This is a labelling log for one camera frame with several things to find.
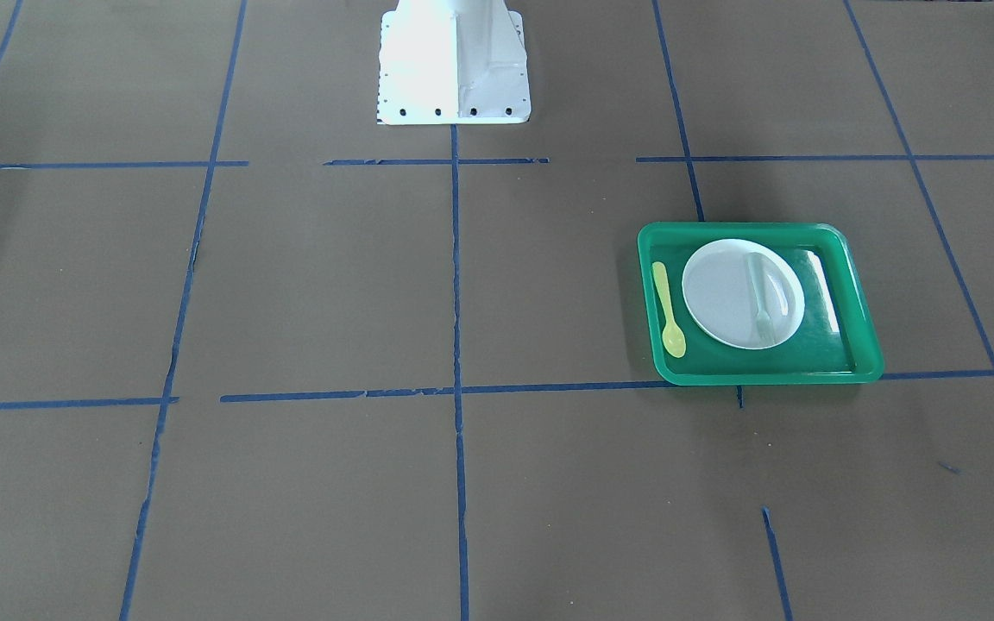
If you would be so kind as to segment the pale translucent plastic fork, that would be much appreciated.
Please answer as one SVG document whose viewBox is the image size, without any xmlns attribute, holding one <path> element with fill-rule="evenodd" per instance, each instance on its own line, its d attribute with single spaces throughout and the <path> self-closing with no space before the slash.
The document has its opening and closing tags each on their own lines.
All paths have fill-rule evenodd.
<svg viewBox="0 0 994 621">
<path fill-rule="evenodd" d="M 765 271 L 763 256 L 760 253 L 750 253 L 746 256 L 746 270 L 751 288 L 753 302 L 756 304 L 756 330 L 763 347 L 772 347 L 776 343 L 776 334 L 772 318 L 766 305 Z"/>
</svg>

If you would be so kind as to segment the yellow plastic spoon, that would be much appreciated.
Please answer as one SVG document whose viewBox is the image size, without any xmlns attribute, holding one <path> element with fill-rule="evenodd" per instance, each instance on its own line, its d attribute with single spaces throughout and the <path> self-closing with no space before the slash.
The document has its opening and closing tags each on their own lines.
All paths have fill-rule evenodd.
<svg viewBox="0 0 994 621">
<path fill-rule="evenodd" d="M 651 264 L 652 283 L 654 283 L 660 308 L 663 312 L 663 326 L 660 331 L 660 341 L 663 349 L 671 357 L 680 359 L 687 354 L 686 335 L 677 323 L 674 313 L 673 295 L 671 295 L 670 279 L 663 262 Z"/>
</svg>

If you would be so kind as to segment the white round plate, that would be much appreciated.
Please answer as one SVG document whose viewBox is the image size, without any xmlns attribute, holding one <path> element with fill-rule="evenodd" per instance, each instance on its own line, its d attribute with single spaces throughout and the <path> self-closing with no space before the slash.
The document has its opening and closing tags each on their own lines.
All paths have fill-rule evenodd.
<svg viewBox="0 0 994 621">
<path fill-rule="evenodd" d="M 766 305 L 776 343 L 763 347 L 756 330 L 746 256 L 760 253 L 765 271 Z M 731 348 L 763 350 L 789 341 L 803 325 L 805 296 L 797 272 L 765 245 L 721 239 L 698 248 L 682 275 L 683 302 L 699 329 Z"/>
</svg>

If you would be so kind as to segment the green plastic tray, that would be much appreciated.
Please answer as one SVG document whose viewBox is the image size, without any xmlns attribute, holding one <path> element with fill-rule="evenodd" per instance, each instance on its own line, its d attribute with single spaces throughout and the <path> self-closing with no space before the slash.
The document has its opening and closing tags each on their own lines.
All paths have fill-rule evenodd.
<svg viewBox="0 0 994 621">
<path fill-rule="evenodd" d="M 869 384 L 884 355 L 851 245 L 825 223 L 639 231 L 652 362 L 676 386 Z"/>
</svg>

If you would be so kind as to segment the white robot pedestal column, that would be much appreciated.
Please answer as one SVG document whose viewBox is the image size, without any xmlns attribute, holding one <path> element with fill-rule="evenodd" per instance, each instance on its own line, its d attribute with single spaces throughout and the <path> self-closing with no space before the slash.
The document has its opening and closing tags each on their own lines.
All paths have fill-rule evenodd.
<svg viewBox="0 0 994 621">
<path fill-rule="evenodd" d="M 399 1 L 380 23 L 376 121 L 500 125 L 532 116 L 525 27 L 504 1 Z"/>
</svg>

